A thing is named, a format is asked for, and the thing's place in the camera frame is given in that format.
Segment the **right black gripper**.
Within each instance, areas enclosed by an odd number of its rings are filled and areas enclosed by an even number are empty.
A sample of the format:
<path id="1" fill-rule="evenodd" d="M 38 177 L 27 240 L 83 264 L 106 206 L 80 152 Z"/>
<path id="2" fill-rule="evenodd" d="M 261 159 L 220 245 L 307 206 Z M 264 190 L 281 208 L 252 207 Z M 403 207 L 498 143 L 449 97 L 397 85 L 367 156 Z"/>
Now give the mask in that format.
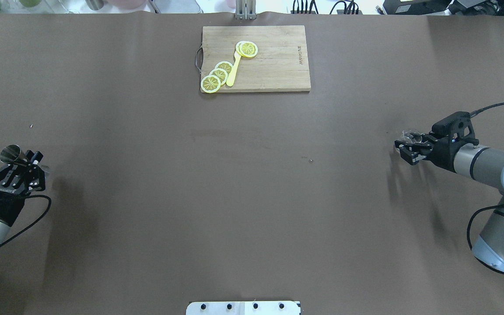
<path id="1" fill-rule="evenodd" d="M 410 165 L 427 160 L 436 167 L 455 172 L 454 159 L 466 144 L 479 145 L 471 114 L 458 111 L 435 123 L 429 134 L 404 134 L 394 141 L 400 157 Z"/>

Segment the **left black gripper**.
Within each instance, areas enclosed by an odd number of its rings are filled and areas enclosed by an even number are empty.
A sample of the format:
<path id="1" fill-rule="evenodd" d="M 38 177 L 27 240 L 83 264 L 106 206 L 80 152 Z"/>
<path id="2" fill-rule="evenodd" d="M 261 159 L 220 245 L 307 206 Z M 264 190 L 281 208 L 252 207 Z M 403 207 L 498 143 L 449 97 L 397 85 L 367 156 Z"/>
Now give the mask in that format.
<path id="1" fill-rule="evenodd" d="M 30 194 L 46 189 L 46 171 L 42 168 L 43 153 L 26 151 L 27 170 L 20 173 L 16 164 L 5 164 L 0 168 L 0 191 L 11 194 Z"/>

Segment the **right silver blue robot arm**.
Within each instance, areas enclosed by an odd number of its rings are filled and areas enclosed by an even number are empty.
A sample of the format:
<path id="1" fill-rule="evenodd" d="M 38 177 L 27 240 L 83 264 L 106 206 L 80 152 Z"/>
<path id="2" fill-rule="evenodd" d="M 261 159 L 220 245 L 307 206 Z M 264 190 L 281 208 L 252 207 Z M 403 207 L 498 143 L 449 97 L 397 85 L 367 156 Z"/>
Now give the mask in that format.
<path id="1" fill-rule="evenodd" d="M 478 263 L 504 275 L 504 151 L 476 136 L 473 118 L 480 113 L 458 111 L 428 132 L 403 131 L 394 148 L 410 165 L 425 161 L 498 193 L 496 204 L 477 209 L 468 219 L 466 241 Z"/>

